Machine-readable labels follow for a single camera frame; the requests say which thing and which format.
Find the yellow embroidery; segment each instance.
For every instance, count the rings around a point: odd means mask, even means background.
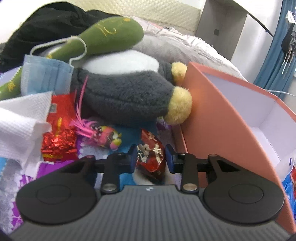
[[[111,32],[111,31],[107,30],[103,25],[101,25],[99,23],[98,23],[98,27],[99,27],[99,30],[101,30],[102,33],[105,35],[105,37],[107,37],[107,34],[114,35],[114,34],[117,33],[115,28],[112,28],[113,32]]]
[[[13,91],[14,87],[15,87],[15,84],[12,81],[10,81],[7,85],[9,92]]]
[[[104,27],[104,29],[106,30],[106,32],[107,33],[109,33],[109,34],[111,34],[111,35],[113,35],[113,34],[116,34],[117,33],[117,31],[116,31],[116,29],[115,28],[113,28],[114,29],[114,32],[110,32],[110,31],[108,31],[105,27]]]
[[[103,29],[101,29],[101,25],[100,25],[100,24],[98,24],[98,26],[99,26],[99,30],[101,30],[101,31],[102,31],[102,33],[105,35],[105,37],[107,37],[107,35],[105,34],[104,30],[103,30]]]

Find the hanging cord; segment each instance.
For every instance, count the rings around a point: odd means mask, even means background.
[[[266,91],[268,91],[268,92],[275,92],[275,93],[282,93],[282,94],[287,94],[287,95],[292,95],[290,93],[283,92],[283,91],[273,91],[273,90],[266,90]]]
[[[283,66],[284,63],[286,62],[287,56],[288,56],[288,53],[286,53],[286,55],[285,55],[285,59],[284,59],[284,61],[283,61],[283,63],[282,63],[282,66]]]
[[[292,53],[292,47],[290,46],[290,48],[289,48],[289,56],[288,56],[288,58],[287,58],[287,61],[285,61],[286,58],[285,58],[285,60],[284,60],[284,62],[286,62],[286,63],[285,63],[285,66],[284,66],[283,71],[282,71],[281,74],[283,74],[284,71],[285,71],[285,68],[286,68],[286,66],[287,66],[288,60],[290,59],[290,55],[291,55],[291,53]]]
[[[292,57],[291,57],[291,59],[290,59],[289,65],[288,65],[287,72],[285,73],[285,75],[284,75],[283,78],[285,78],[285,77],[286,77],[286,74],[288,73],[288,70],[289,70],[289,68],[290,68],[290,64],[291,64],[291,62],[292,62],[293,57],[294,57],[294,52],[292,51]]]

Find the gray plush toy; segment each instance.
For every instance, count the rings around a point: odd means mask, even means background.
[[[175,86],[186,69],[182,63],[127,50],[87,59],[74,70],[72,87],[80,89],[88,75],[83,102],[114,124],[131,126],[160,116],[168,124],[179,124],[192,106],[188,90]]]

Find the red candy wrapper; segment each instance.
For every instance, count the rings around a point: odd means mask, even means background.
[[[294,198],[296,198],[296,169],[295,167],[293,167],[292,171],[291,171],[291,180],[294,186]]]
[[[160,140],[151,132],[142,129],[141,140],[138,145],[137,168],[153,183],[159,184],[165,174],[165,150]]]
[[[43,134],[41,153],[45,161],[77,160],[75,127],[70,126],[76,119],[74,109],[75,93],[52,96],[47,122],[52,131]]]

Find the mask ear loop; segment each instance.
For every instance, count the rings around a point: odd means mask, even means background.
[[[83,39],[81,39],[78,36],[71,36],[71,39],[77,39],[77,40],[79,40],[83,44],[83,46],[84,46],[84,52],[81,55],[69,59],[69,65],[71,65],[73,67],[72,61],[73,60],[80,60],[80,59],[82,59],[86,55],[86,53],[87,53],[87,46],[86,46],[85,42],[83,41]]]
[[[36,46],[34,46],[34,47],[31,49],[31,51],[30,51],[30,55],[33,55],[33,53],[34,53],[37,49],[45,48],[45,47],[49,47],[49,46],[53,46],[53,45],[57,45],[57,44],[60,44],[60,43],[65,43],[65,42],[69,41],[70,39],[77,39],[77,40],[79,40],[79,41],[83,44],[83,46],[84,46],[84,52],[83,52],[81,55],[69,59],[69,65],[72,66],[72,61],[73,61],[73,60],[80,60],[80,59],[82,59],[82,58],[86,55],[86,53],[87,53],[87,46],[86,46],[85,42],[84,42],[80,37],[78,37],[78,36],[71,36],[71,37],[69,37],[69,38],[58,39],[58,40],[54,40],[54,41],[51,41],[51,42],[48,42],[48,43],[45,43],[45,44],[39,44],[39,45],[36,45]]]

